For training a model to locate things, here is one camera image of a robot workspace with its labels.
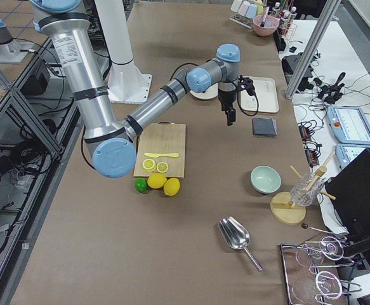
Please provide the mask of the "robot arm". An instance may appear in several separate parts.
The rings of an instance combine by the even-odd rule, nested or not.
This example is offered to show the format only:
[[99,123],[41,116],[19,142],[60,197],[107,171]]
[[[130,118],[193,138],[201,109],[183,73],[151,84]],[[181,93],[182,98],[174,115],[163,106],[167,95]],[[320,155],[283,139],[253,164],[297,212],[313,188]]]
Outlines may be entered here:
[[117,121],[109,88],[97,66],[88,37],[89,18],[82,1],[32,1],[36,29],[51,38],[78,109],[86,126],[84,141],[97,172],[118,178],[135,166],[133,139],[189,91],[200,93],[214,84],[219,99],[236,100],[240,49],[218,47],[216,56],[193,69],[183,69],[157,93]]
[[27,55],[21,49],[22,45],[15,40],[0,18],[0,64],[20,64]]

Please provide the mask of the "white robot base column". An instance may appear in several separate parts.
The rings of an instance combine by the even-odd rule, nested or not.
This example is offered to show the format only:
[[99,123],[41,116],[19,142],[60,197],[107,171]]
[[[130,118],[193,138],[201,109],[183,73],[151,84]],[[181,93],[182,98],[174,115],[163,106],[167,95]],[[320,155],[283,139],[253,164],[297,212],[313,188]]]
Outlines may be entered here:
[[137,68],[122,1],[95,1],[112,62],[107,86],[114,103],[142,104],[148,99],[152,76]]

